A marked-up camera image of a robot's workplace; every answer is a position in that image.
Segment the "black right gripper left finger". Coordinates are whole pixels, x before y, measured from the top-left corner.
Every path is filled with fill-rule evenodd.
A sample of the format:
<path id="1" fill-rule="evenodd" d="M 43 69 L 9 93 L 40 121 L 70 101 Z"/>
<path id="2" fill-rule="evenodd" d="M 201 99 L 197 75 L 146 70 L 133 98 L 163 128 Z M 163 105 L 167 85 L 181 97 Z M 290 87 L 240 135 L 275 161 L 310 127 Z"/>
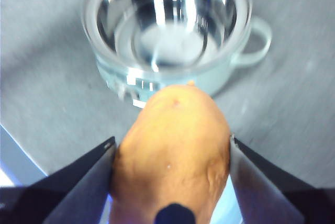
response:
<path id="1" fill-rule="evenodd" d="M 116 152 L 110 137 L 29 186 L 1 188 L 1 223 L 99 223 Z"/>

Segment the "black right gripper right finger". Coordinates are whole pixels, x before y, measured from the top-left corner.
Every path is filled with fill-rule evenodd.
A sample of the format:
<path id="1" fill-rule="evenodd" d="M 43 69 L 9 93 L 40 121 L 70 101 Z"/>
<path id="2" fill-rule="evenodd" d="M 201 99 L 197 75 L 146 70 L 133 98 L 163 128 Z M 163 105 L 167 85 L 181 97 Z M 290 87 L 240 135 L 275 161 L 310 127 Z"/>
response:
<path id="1" fill-rule="evenodd" d="M 334 223 L 334 188 L 315 188 L 230 137 L 230 177 L 244 223 Z"/>

